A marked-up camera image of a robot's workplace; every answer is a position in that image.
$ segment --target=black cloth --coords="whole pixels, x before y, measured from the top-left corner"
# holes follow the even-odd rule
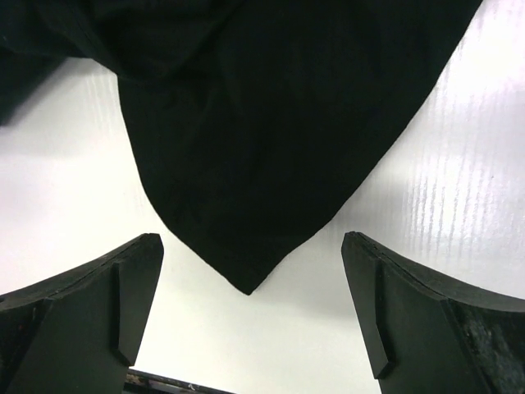
[[[249,294],[394,143],[480,2],[1,0],[0,46],[116,72],[153,207]]]

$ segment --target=black garment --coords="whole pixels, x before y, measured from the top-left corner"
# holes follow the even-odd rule
[[[250,293],[392,145],[480,2],[3,0],[0,43],[115,71],[153,207]]]

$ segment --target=glossy white surface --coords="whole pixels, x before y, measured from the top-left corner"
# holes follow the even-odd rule
[[[160,232],[166,258],[137,369],[239,394],[379,392],[340,258],[345,232],[525,298],[524,5],[484,2],[398,142],[250,297],[151,208],[115,76],[69,61],[0,130],[0,293]]]

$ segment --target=black clamp jaw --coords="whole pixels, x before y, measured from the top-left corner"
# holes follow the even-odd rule
[[[343,260],[384,394],[525,393],[525,300],[486,291],[349,233]]]
[[[0,296],[0,393],[120,393],[162,266],[144,234],[70,271]]]

